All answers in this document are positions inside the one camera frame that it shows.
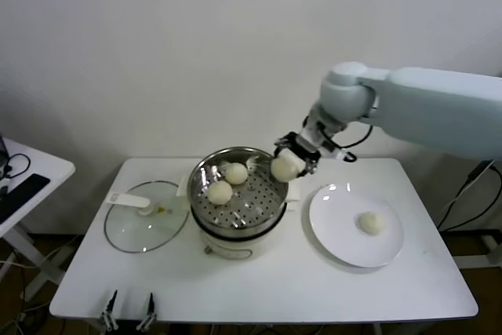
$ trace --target perforated steamer tray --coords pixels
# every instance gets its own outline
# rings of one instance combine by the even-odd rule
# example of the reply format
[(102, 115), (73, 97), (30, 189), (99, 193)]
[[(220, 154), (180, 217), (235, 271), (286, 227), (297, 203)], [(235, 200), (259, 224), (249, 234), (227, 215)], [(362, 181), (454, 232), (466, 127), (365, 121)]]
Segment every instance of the perforated steamer tray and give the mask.
[[(231, 147), (204, 158), (188, 179), (188, 198), (198, 225), (213, 237), (247, 241), (270, 231), (286, 211), (288, 184), (270, 173), (273, 157), (251, 147)], [(244, 184), (232, 186), (233, 195), (225, 205), (207, 199), (209, 185), (224, 180), (224, 167), (240, 162), (248, 166)]]

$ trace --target white ceramic plate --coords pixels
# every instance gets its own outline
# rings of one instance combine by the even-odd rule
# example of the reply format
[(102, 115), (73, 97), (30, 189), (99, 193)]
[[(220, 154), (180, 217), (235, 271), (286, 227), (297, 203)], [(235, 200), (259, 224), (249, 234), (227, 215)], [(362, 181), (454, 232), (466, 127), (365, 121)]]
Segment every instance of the white ceramic plate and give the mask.
[[(381, 267), (397, 257), (404, 231), (397, 213), (381, 198), (348, 191), (350, 186), (331, 184), (318, 191), (310, 206), (312, 230), (335, 257), (358, 267)], [(368, 235), (358, 227), (364, 212), (379, 213), (385, 229)]]

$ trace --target white side table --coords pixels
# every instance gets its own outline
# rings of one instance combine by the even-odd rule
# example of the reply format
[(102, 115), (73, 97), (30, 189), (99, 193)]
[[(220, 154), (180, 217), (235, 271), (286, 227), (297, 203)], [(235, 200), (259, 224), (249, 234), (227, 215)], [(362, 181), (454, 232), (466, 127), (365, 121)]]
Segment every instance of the white side table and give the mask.
[[(179, 182), (196, 158), (131, 158), (113, 191), (149, 180)], [(362, 271), (338, 264), (306, 236), (307, 197), (321, 185), (350, 182), (385, 198), (398, 211), (405, 244), (388, 266)], [(300, 180), (301, 202), (269, 237), (272, 249), (252, 260), (206, 255), (189, 216), (163, 247), (142, 254), (110, 246), (104, 203), (94, 218), (50, 305), (53, 315), (97, 319), (117, 289), (114, 315), (144, 316), (155, 295), (161, 322), (354, 323), (431, 321), (471, 317), (478, 306), (400, 164), (389, 158), (353, 164), (322, 160)]]
[[(25, 301), (31, 298), (38, 292), (43, 284), (50, 280), (56, 284), (61, 282), (64, 273), (57, 267), (66, 257), (71, 254), (72, 249), (63, 248), (54, 258), (53, 263), (49, 260), (44, 260), (45, 256), (40, 253), (34, 246), (33, 240), (23, 231), (20, 226), (16, 226), (23, 218), (28, 215), (42, 200), (47, 198), (54, 190), (56, 190), (71, 174), (75, 171), (75, 166), (62, 158), (49, 155), (45, 152), (38, 151), (26, 145), (19, 144), (15, 141), (4, 139), (5, 146), (10, 155), (23, 153), (31, 160), (30, 169), (19, 177), (11, 180), (9, 190), (12, 190), (28, 178), (31, 174), (37, 173), (41, 176), (50, 179), (41, 191), (31, 198), (24, 206), (19, 208), (11, 217), (0, 224), (0, 237), (3, 237), (12, 247), (19, 250), (31, 263), (39, 265), (41, 273), (33, 279), (25, 290)], [(16, 167), (23, 168), (25, 161), (22, 158), (13, 160), (14, 171)], [(13, 261), (14, 256), (11, 254), (8, 261)], [(0, 279), (9, 269), (9, 264), (4, 264), (0, 269)]]

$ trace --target robotic arm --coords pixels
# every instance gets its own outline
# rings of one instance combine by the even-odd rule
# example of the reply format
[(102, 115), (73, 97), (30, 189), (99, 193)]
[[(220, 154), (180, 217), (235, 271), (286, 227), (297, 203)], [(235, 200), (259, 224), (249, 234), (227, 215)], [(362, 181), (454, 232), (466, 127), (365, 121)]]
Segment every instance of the robotic arm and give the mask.
[(321, 152), (353, 162), (355, 156), (331, 140), (353, 121), (459, 157), (499, 159), (502, 79), (425, 68), (389, 71), (356, 62), (338, 64), (322, 81), (319, 100), (301, 131), (275, 143), (275, 157), (296, 159), (296, 177), (312, 174)]

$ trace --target glass lid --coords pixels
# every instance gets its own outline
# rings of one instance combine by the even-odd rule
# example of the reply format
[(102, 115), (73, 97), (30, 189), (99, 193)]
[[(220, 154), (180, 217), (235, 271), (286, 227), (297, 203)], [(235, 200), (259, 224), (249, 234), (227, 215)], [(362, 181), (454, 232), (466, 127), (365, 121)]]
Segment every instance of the glass lid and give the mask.
[(181, 230), (190, 204), (176, 196), (178, 186), (164, 180), (145, 182), (127, 194), (150, 199), (145, 209), (113, 205), (104, 222), (109, 243), (125, 253), (146, 253), (165, 245)]

